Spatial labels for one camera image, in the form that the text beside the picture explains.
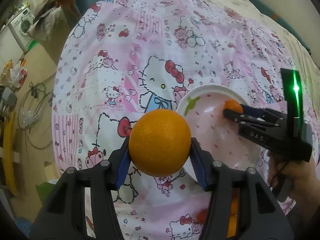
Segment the right hand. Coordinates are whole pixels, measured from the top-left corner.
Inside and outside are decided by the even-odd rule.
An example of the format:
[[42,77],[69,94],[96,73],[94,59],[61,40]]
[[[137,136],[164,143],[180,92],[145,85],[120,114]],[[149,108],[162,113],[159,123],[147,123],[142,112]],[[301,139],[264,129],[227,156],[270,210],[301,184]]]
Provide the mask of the right hand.
[[319,180],[316,176],[315,162],[292,161],[288,164],[277,163],[276,155],[268,152],[269,172],[268,183],[275,187],[278,183],[276,173],[281,172],[293,181],[289,197],[296,201],[302,215],[302,221],[307,224],[319,208]]

